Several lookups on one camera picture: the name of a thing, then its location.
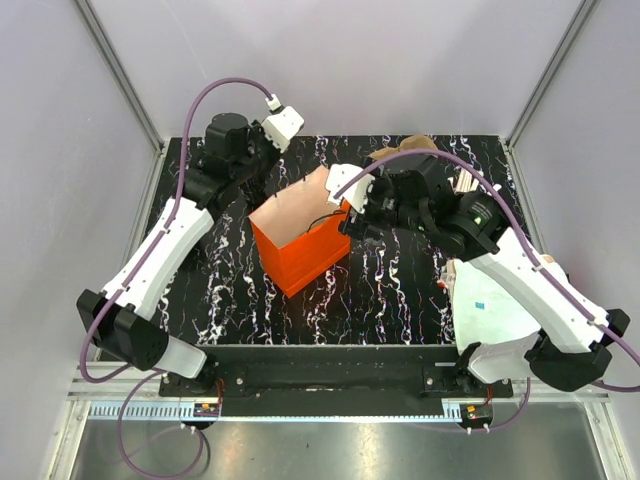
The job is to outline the stack of black cups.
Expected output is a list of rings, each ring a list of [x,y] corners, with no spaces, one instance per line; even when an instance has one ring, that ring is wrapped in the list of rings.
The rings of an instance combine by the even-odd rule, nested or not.
[[[257,176],[241,184],[242,193],[250,209],[259,208],[267,200],[266,183],[267,180],[263,176]]]

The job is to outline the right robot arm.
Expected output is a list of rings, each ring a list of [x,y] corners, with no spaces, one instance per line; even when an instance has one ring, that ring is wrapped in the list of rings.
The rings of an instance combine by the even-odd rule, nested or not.
[[[501,380],[536,378],[563,392],[593,385],[636,393],[636,386],[603,382],[611,345],[633,360],[639,354],[623,335],[629,316],[606,310],[570,283],[526,238],[514,214],[487,181],[459,157],[435,149],[395,152],[365,168],[337,164],[325,183],[328,200],[347,202],[342,234],[376,242],[380,232],[420,233],[449,257],[480,272],[533,319],[535,328],[503,338],[513,309],[488,313],[459,353],[454,384],[476,396]]]

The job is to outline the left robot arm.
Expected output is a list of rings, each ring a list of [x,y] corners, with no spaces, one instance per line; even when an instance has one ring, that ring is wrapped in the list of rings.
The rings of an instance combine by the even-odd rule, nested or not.
[[[152,317],[171,278],[227,208],[239,196],[253,208],[265,202],[269,173],[303,126],[291,107],[263,121],[236,113],[212,118],[202,145],[181,160],[176,193],[149,235],[99,292],[79,296],[86,346],[140,371],[179,375],[196,396],[214,388],[206,354],[152,324]]]

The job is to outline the orange paper bag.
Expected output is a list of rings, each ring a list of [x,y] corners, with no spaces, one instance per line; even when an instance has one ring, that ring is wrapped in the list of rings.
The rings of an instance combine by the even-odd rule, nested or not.
[[[262,268],[288,298],[351,250],[350,238],[338,231],[344,207],[328,201],[328,174],[316,168],[249,215]]]

